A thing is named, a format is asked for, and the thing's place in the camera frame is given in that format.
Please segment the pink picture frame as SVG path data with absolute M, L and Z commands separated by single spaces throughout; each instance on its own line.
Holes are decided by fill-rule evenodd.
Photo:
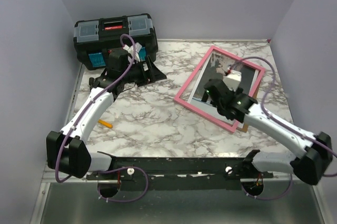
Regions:
M 235 132 L 240 122 L 230 121 L 224 116 L 220 116 L 216 108 L 210 104 L 210 101 L 202 102 L 202 97 L 204 95 L 204 84 L 210 79 L 223 80 L 228 68 L 239 59 L 237 55 L 211 46 L 178 91 L 174 101 L 230 133 Z M 252 97 L 255 90 L 260 88 L 265 68 L 251 61 L 244 61 L 234 70 L 241 72 L 240 87 L 245 94 Z

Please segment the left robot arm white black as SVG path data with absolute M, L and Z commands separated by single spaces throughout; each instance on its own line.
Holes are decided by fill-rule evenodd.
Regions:
M 91 153 L 86 147 L 91 132 L 126 84 L 135 83 L 140 87 L 166 78 L 149 56 L 136 61 L 126 48 L 113 49 L 105 70 L 91 80 L 90 94 L 78 113 L 60 131 L 51 131 L 47 135 L 48 167 L 76 178 L 96 171 L 105 179 L 113 178 L 117 167 L 112 163 L 112 157 L 100 152 Z

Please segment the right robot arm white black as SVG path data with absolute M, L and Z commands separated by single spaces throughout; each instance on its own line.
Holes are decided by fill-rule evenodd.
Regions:
M 260 172 L 282 172 L 297 176 L 301 181 L 316 185 L 333 160 L 331 138 L 320 132 L 314 134 L 296 127 L 269 111 L 241 88 L 230 90 L 219 79 L 211 79 L 204 85 L 204 98 L 210 99 L 218 114 L 229 120 L 248 124 L 284 145 L 286 153 L 258 152 L 242 164 L 247 177 Z

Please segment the yellow handled screwdriver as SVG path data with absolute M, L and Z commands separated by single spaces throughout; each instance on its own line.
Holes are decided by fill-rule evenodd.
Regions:
M 100 125 L 102 125 L 102 126 L 105 126 L 105 127 L 109 128 L 109 129 L 112 129 L 112 128 L 113 128 L 113 125 L 110 124 L 110 123 L 108 123 L 108 122 L 106 122 L 106 121 L 98 120 L 98 123 L 99 123 Z

